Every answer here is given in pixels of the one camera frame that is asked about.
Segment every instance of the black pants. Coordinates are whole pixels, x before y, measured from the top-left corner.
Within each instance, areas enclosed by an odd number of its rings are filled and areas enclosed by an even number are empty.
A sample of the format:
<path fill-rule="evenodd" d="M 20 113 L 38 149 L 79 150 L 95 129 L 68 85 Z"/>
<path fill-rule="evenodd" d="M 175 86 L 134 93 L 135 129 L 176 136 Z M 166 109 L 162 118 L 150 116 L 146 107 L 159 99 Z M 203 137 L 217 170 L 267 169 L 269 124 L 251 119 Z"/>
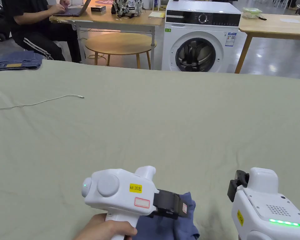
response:
<path fill-rule="evenodd" d="M 297 0 L 289 0 L 289 1 L 288 1 L 287 7 L 289 7 L 289 6 L 290 6 L 290 3 L 291 3 L 291 8 L 295 8 L 295 7 L 296 7 L 296 1 L 297 1 Z"/>
<path fill-rule="evenodd" d="M 32 50 L 44 55 L 47 59 L 65 61 L 59 48 L 53 41 L 67 42 L 72 62 L 81 61 L 77 32 L 71 24 L 50 23 L 46 27 L 35 31 L 17 32 L 14 41 L 26 50 Z"/>

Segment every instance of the gray floor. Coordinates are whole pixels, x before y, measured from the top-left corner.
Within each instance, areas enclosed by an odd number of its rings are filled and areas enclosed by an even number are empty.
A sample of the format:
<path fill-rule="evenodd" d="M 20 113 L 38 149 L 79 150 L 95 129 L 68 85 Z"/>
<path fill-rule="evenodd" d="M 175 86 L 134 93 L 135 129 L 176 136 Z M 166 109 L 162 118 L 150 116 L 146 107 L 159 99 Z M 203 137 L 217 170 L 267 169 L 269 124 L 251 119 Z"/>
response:
<path fill-rule="evenodd" d="M 238 2 L 233 2 L 233 5 L 239 10 L 241 10 L 243 7 L 256 7 L 262 10 L 263 13 L 288 15 L 294 14 L 293 11 L 286 10 L 281 6 L 279 6 L 279 8 L 275 8 L 272 0 L 268 0 L 266 3 L 260 3 L 254 0 L 239 0 Z M 84 38 L 88 38 L 98 34 L 107 34 L 107 32 L 83 32 L 82 36 Z M 230 64 L 228 68 L 228 72 L 230 73 L 234 72 L 238 63 L 245 38 L 245 33 L 238 33 L 235 45 L 233 47 L 234 54 L 231 56 L 232 64 Z M 158 42 L 158 45 L 155 48 L 154 68 L 159 70 L 161 69 L 162 62 L 163 28 L 156 29 L 155 39 Z M 70 54 L 67 44 L 64 42 L 61 44 L 66 59 L 70 61 Z M 21 48 L 18 47 L 12 39 L 6 42 L 0 42 L 0 55 L 17 50 L 21 50 Z M 86 54 L 89 55 L 93 53 L 89 50 L 86 50 Z M 93 59 L 88 59 L 87 62 L 88 64 L 92 65 Z M 140 55 L 140 62 L 141 68 L 148 68 L 146 54 Z M 106 65 L 106 60 L 100 58 L 98 64 Z M 137 68 L 136 57 L 134 55 L 111 56 L 110 65 L 115 67 Z M 241 73 L 300 79 L 300 40 L 254 38 L 245 58 Z"/>

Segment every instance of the blue fabric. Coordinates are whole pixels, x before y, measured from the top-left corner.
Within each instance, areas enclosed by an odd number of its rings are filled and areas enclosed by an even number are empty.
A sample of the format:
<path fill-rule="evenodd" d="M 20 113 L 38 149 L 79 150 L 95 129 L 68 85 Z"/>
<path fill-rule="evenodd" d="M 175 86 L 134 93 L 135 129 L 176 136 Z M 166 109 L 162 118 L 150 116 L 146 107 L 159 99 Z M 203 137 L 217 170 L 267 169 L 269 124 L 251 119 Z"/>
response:
<path fill-rule="evenodd" d="M 188 217 L 178 217 L 174 220 L 167 217 L 141 216 L 137 223 L 138 233 L 133 240 L 195 240 L 199 238 L 199 231 L 193 224 L 195 201 L 188 192 L 180 195 L 188 204 Z"/>
<path fill-rule="evenodd" d="M 34 51 L 13 52 L 0 56 L 0 71 L 38 69 L 41 66 L 43 56 Z M 7 67 L 8 64 L 20 63 L 20 67 Z"/>

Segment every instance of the green indicator light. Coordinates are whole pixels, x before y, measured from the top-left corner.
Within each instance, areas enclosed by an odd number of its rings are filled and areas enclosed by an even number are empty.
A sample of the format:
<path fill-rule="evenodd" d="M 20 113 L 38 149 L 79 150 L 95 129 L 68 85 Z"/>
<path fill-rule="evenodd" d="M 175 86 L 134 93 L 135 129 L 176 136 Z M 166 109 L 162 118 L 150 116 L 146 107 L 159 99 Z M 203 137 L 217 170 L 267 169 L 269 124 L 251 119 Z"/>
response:
<path fill-rule="evenodd" d="M 286 221 L 275 220 L 275 219 L 269 219 L 269 221 L 273 222 L 273 223 L 280 223 L 280 224 L 283 224 L 283 225 L 292 225 L 292 226 L 300 227 L 300 224 L 295 223 L 295 222 L 286 222 Z"/>

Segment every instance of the round button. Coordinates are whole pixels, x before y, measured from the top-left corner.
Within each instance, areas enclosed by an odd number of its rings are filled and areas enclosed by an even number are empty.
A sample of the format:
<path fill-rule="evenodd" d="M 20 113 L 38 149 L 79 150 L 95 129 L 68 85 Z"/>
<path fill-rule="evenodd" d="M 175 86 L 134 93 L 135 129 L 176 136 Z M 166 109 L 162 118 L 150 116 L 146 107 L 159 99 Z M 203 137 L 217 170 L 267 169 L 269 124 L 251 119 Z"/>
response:
<path fill-rule="evenodd" d="M 113 174 L 102 175 L 97 183 L 97 190 L 103 197 L 113 196 L 119 189 L 119 179 Z"/>
<path fill-rule="evenodd" d="M 91 177 L 87 177 L 83 184 L 82 184 L 82 189 L 81 189 L 81 194 L 82 194 L 82 197 L 86 197 L 89 193 L 89 190 L 90 190 L 90 187 L 91 187 L 91 182 L 92 182 L 92 179 Z"/>
<path fill-rule="evenodd" d="M 207 20 L 208 20 L 208 17 L 207 17 L 204 13 L 202 13 L 202 14 L 199 16 L 199 23 L 204 24 L 204 23 L 207 22 Z"/>

